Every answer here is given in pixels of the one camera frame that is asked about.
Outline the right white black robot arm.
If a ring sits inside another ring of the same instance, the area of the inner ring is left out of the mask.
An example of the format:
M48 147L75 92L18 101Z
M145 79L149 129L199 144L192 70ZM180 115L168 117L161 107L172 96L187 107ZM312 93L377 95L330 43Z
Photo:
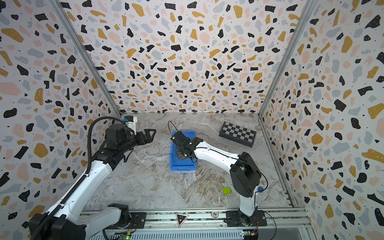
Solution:
M190 139L181 131L176 132L171 141L177 147L180 160L196 159L207 161L228 172L234 190L240 194L240 212L251 217L257 210L256 196L261 179L264 177L253 158L246 152L240 155L218 149L202 139Z

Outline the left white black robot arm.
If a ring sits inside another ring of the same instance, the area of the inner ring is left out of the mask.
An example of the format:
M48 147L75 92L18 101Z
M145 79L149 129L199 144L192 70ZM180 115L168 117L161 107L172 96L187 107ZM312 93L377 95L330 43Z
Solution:
M93 153L93 128L98 122L106 119L107 117L100 117L89 127L88 164L84 173L44 214L35 214L29 221L33 240L86 240L111 225L121 229L133 225L129 207L122 204L108 205L89 219L79 220L85 204L103 180L115 170L120 161L128 160L125 153L132 151L136 146L152 143L157 132L155 129L135 132L125 120L113 118L115 124L106 129L104 142L96 153Z

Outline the green square sticky note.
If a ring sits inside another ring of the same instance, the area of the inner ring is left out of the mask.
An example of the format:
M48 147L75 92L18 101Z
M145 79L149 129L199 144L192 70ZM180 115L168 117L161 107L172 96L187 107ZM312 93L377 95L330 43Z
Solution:
M231 193L231 189L230 189L230 187L226 187L226 188L222 189L222 192L223 192L224 195L227 195L227 194Z

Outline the black white checkerboard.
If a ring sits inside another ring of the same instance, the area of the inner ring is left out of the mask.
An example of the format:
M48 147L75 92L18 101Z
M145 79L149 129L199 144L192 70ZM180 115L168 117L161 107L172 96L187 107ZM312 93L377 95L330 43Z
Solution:
M256 131L224 122L219 131L219 136L244 146L252 147L256 139Z

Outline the black triangle warning sticker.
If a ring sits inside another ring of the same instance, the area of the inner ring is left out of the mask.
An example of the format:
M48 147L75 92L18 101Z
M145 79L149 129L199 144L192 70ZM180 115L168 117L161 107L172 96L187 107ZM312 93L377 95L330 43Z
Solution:
M176 213L176 220L178 223L178 227L181 227L181 225L187 220L188 215L186 214L181 214L181 213Z

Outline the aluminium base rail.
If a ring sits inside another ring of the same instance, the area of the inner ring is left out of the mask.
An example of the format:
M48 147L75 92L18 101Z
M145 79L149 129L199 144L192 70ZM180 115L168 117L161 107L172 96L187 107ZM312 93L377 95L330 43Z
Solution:
M87 220L101 211L82 211ZM236 208L130 210L133 225L111 225L87 240L315 240L301 208L258 208L242 217ZM188 215L178 227L176 213Z

